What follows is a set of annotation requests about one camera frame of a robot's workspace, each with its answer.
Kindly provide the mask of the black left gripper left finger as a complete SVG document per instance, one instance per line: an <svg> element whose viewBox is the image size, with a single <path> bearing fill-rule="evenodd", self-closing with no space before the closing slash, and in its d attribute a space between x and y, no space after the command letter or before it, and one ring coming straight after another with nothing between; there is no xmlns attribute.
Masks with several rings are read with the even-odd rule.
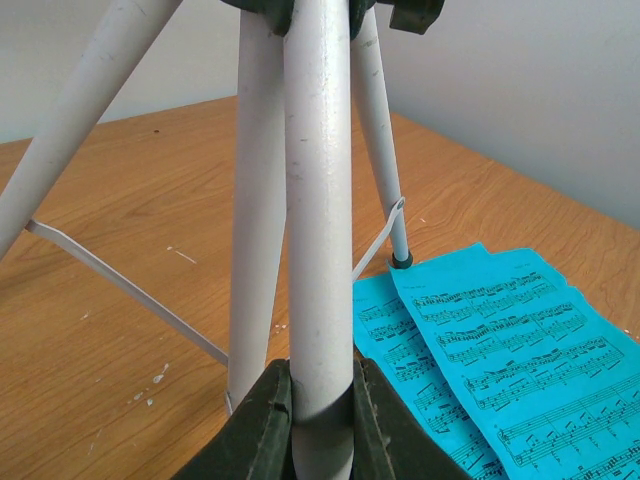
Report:
<svg viewBox="0 0 640 480"><path fill-rule="evenodd" d="M218 434L175 479L291 479L289 362L272 361Z"/></svg>

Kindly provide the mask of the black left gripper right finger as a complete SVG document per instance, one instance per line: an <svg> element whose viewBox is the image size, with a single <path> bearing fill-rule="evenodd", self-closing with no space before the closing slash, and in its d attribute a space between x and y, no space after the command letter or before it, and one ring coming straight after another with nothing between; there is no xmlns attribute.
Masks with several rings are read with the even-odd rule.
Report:
<svg viewBox="0 0 640 480"><path fill-rule="evenodd" d="M354 361L354 479L467 479L371 359Z"/></svg>

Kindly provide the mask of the silver tripod music stand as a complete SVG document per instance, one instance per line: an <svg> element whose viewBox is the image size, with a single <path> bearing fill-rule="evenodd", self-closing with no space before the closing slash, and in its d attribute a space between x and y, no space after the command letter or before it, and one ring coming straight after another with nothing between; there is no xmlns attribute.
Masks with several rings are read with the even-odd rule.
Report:
<svg viewBox="0 0 640 480"><path fill-rule="evenodd" d="M370 1L240 1L230 348L199 332L34 213L177 10L116 1L1 195L1 248L50 239L145 304L228 369L237 412L261 374L279 256L288 256L292 432L300 479L353 471L351 117L364 129L393 264L413 258Z"/></svg>

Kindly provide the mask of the blue sheet music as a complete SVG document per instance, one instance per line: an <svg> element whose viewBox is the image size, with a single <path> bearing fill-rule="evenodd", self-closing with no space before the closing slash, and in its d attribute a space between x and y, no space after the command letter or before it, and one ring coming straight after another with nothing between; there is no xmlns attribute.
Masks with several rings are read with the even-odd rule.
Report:
<svg viewBox="0 0 640 480"><path fill-rule="evenodd" d="M639 347L535 251L392 279L509 477L638 477Z"/></svg>
<svg viewBox="0 0 640 480"><path fill-rule="evenodd" d="M417 423L473 479L505 479L506 470L455 397L390 274L353 286L354 341L373 359Z"/></svg>

